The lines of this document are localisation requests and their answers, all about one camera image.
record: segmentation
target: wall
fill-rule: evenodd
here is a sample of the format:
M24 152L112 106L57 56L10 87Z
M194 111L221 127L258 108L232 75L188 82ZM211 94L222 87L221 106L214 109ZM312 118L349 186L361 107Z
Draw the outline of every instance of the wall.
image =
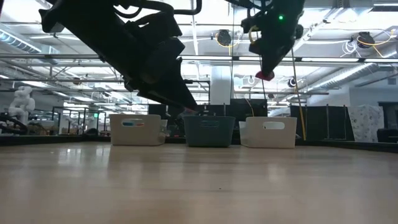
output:
M398 102L398 88L351 88L349 93L352 106L379 106L379 102Z
M43 95L38 92L33 92L33 99L35 99L36 109L52 111L53 106L63 106L63 100L53 95ZM0 93L0 112L8 108L14 100L14 93Z
M329 90L329 95L313 95L307 100L307 106L350 106L349 87Z

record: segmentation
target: white column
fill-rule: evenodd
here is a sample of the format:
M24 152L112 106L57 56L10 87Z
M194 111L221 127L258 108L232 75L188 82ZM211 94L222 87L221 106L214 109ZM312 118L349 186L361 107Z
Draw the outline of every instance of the white column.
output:
M233 79L231 67L215 66L211 68L210 104L229 105L233 98Z

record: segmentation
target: wooden table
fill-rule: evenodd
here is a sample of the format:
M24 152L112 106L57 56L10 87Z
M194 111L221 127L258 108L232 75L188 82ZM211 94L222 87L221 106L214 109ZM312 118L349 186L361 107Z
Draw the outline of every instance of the wooden table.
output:
M0 223L396 224L398 154L102 142L2 147Z

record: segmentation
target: ceiling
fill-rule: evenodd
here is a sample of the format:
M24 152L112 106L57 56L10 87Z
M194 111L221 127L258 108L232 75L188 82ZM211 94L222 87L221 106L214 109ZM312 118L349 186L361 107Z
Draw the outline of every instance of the ceiling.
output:
M191 2L188 0L163 0L163 2L173 5L176 9L190 9ZM41 28L41 18L38 13L39 9L45 8L47 5L42 0L5 0L4 9L0 18L0 22L10 29L13 34L20 35L29 43L33 45L48 45L59 51L60 54L94 54L94 52L87 47L82 41L77 39L71 32L64 30L57 34L58 38L52 35L45 34ZM118 8L124 12L134 12L136 8L131 7L128 10ZM326 15L331 13L327 24L322 20ZM138 18L153 13L154 11L144 9ZM246 17L246 10L232 7L229 3L222 0L203 0L202 12L197 16L175 16L176 21L180 25L183 35L180 40L185 45L185 50L182 55L207 55L207 56L250 56L255 55L249 52L248 35L242 35L243 31L240 28L240 21ZM391 48L396 45L398 41L396 35L398 31L395 30L398 25L398 13L396 12L380 12L371 11L371 8L356 8L356 9L330 9L324 8L306 8L304 15L300 18L300 24L305 28L305 33L311 32L311 35L306 40L298 40L294 48L295 57L326 57L326 58L348 58L348 57L379 57L374 48L360 49L357 48L352 54L345 53L346 42L351 37L356 38L358 32L366 31L374 37L379 51ZM220 46L214 39L215 35L220 29L228 29L234 39L235 46L232 49ZM13 46L0 42L0 53L2 54L23 54L25 52L16 49ZM43 63L38 60L11 60L20 65L28 65L29 63L38 64ZM78 60L62 60L63 63L78 63ZM87 63L99 62L98 60L86 60ZM9 63L0 64L2 67L12 67ZM49 78L50 67L47 63L42 66L28 66L29 69L37 71L40 75L33 78ZM219 66L216 61L209 60L208 62L186 62L182 65L182 76L191 80L210 80L212 67ZM228 66L232 67L234 78L253 78L253 76L260 70L259 63L249 62L231 62ZM340 68L336 64L328 66L327 64L296 64L297 79L302 83L301 86L308 86L317 80L337 71ZM266 91L291 91L287 86L288 79L294 75L294 68L287 62L284 65L278 66L275 70L275 78L271 82L265 82ZM113 71L109 67L54 67L53 73L59 73L59 79L71 79L80 77L81 79L95 79L95 80L112 80L119 77L119 73ZM23 76L32 78L31 75L15 73L10 78L22 78ZM118 83L82 83L81 85L74 85L71 83L51 83L57 89L86 89L94 90L96 88L105 88L108 91L123 90L122 84ZM204 93L194 93L195 99L198 101L205 101L208 98L208 86L200 86L197 83L190 85L191 91L204 91ZM247 91L247 88L235 85L234 89L239 91ZM262 83L255 82L255 85L250 86L252 91L262 91ZM68 96L81 96L81 93L68 93ZM120 93L126 98L134 97L136 102L146 103L144 99L140 99L135 94ZM94 92L84 93L84 97L93 98L96 101L106 101L103 96ZM262 95L244 95L245 97L260 98Z

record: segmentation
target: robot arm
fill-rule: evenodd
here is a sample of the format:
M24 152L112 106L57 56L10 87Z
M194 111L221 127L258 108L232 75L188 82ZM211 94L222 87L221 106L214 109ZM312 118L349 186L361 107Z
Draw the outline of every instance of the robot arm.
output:
M185 46L177 39L182 35L175 14L195 15L201 11L202 0L193 10L175 10L164 2L150 0L46 0L53 4L41 9L42 28L47 33L61 32L65 27L123 75L129 91L139 96L172 106L195 109L196 102L185 85L178 57ZM292 48L304 0L273 0L257 6L251 0L227 0L259 12L242 21L245 33L253 27L262 37L250 51L262 57L262 72L271 72ZM114 6L138 7L134 14L119 12ZM132 19L142 8L159 12L136 21L124 23L119 16ZM286 18L278 21L280 15Z

